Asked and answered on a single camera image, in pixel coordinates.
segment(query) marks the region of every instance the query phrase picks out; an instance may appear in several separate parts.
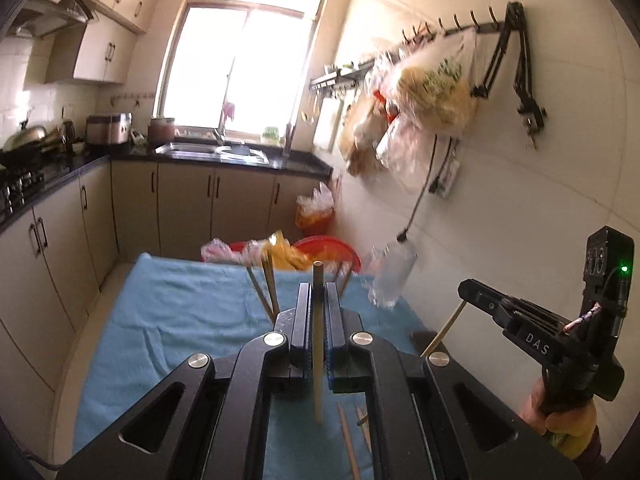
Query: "range hood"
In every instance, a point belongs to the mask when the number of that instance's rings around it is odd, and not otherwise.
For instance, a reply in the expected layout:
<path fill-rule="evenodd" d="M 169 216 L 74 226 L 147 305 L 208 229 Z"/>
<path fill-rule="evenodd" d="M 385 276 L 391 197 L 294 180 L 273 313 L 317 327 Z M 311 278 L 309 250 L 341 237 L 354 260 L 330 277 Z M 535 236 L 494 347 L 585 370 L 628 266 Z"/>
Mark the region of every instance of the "range hood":
<path fill-rule="evenodd" d="M 87 23 L 92 18 L 92 11 L 84 0 L 27 0 L 7 35 L 41 38 L 76 23 Z"/>

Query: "window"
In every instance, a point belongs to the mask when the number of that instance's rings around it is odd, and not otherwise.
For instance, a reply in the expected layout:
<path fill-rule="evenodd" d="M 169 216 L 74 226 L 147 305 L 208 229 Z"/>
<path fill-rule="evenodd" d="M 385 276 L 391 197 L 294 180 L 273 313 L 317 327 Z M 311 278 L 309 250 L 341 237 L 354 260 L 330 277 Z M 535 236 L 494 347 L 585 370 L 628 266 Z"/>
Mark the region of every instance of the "window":
<path fill-rule="evenodd" d="M 292 119 L 322 0 L 190 0 L 164 80 L 161 112 L 231 137 L 281 136 Z"/>

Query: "kitchen sink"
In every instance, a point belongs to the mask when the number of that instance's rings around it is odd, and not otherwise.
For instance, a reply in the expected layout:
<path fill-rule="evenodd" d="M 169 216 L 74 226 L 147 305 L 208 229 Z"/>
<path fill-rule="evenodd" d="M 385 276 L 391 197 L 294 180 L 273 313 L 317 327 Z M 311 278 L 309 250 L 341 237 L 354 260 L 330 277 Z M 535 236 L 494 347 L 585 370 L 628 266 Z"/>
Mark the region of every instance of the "kitchen sink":
<path fill-rule="evenodd" d="M 156 149 L 160 155 L 174 156 L 175 158 L 197 158 L 209 160 L 236 160 L 249 164 L 268 164 L 267 156 L 259 151 L 252 150 L 244 144 L 231 144 L 228 146 L 211 146 L 210 144 L 196 144 L 189 142 L 169 142 Z"/>

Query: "window frame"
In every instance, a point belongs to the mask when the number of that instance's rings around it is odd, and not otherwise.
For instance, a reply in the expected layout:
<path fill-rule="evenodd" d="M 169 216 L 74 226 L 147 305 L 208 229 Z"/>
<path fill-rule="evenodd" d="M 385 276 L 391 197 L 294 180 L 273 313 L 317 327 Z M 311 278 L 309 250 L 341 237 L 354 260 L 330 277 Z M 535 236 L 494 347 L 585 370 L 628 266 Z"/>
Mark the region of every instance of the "window frame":
<path fill-rule="evenodd" d="M 168 57 L 166 61 L 166 66 L 162 72 L 162 83 L 160 85 L 160 93 L 158 98 L 158 115 L 164 116 L 164 103 L 166 101 L 167 90 L 169 86 L 169 79 L 171 77 L 171 72 L 174 67 L 175 54 L 178 49 L 178 44 L 180 43 L 180 39 L 182 37 L 182 32 L 184 30 L 184 25 L 187 20 L 187 16 L 191 9 L 201 8 L 201 9 L 231 9 L 231 10 L 245 10 L 247 12 L 247 16 L 244 21 L 244 25 L 242 29 L 244 30 L 244 26 L 246 26 L 246 20 L 249 18 L 249 13 L 252 10 L 265 10 L 267 12 L 275 12 L 277 14 L 283 14 L 285 16 L 290 16 L 292 18 L 297 19 L 311 19 L 312 25 L 309 31 L 308 44 L 306 48 L 306 57 L 303 63 L 303 72 L 301 73 L 301 77 L 304 76 L 305 71 L 308 69 L 308 62 L 310 56 L 312 54 L 314 40 L 316 38 L 316 31 L 318 30 L 318 23 L 320 21 L 320 16 L 322 14 L 322 10 L 324 9 L 324 4 L 326 0 L 320 0 L 318 3 L 318 10 L 316 10 L 315 15 L 306 14 L 300 10 L 286 9 L 284 7 L 277 7 L 267 4 L 256 4 L 253 2 L 242 2 L 239 0 L 186 0 L 184 8 L 180 12 L 180 19 L 177 22 L 176 33 L 171 40 L 171 45 L 169 47 Z M 231 69 L 229 71 L 229 79 L 233 74 L 234 63 L 236 58 L 231 64 Z M 298 89 L 298 95 L 294 101 L 293 108 L 291 110 L 291 117 L 297 116 L 294 111 L 296 108 L 300 108 L 300 94 L 304 90 L 302 81 L 301 87 Z M 190 134 L 206 134 L 207 132 L 211 132 L 215 128 L 219 128 L 222 126 L 222 113 L 220 114 L 220 119 L 218 120 L 217 125 L 211 126 L 189 126 L 188 124 L 176 124 L 176 127 L 186 129 Z M 250 141 L 259 141 L 260 135 L 258 134 L 250 134 L 247 132 L 240 132 L 237 130 L 227 130 L 226 136 L 231 139 L 239 139 L 239 140 L 250 140 Z"/>

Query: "blue tablecloth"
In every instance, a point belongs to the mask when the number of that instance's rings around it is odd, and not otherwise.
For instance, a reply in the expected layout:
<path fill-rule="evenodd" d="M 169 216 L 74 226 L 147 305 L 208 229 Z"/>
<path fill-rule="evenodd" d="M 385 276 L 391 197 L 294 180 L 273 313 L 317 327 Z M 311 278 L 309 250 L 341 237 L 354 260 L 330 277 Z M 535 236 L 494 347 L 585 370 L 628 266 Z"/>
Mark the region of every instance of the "blue tablecloth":
<path fill-rule="evenodd" d="M 295 307 L 307 272 L 276 272 L 281 310 Z M 413 353 L 408 334 L 423 329 L 404 300 L 392 309 L 369 303 L 366 278 L 353 276 L 341 305 L 358 312 L 365 330 Z M 127 278 L 96 349 L 76 418 L 74 452 L 84 447 L 195 352 L 222 357 L 272 329 L 243 267 L 154 258 L 142 254 Z M 312 399 L 274 396 L 264 463 L 265 480 L 350 480 L 336 402 L 348 419 L 363 479 L 371 458 L 355 406 L 363 394 L 334 395 L 325 384 L 324 422 Z"/>

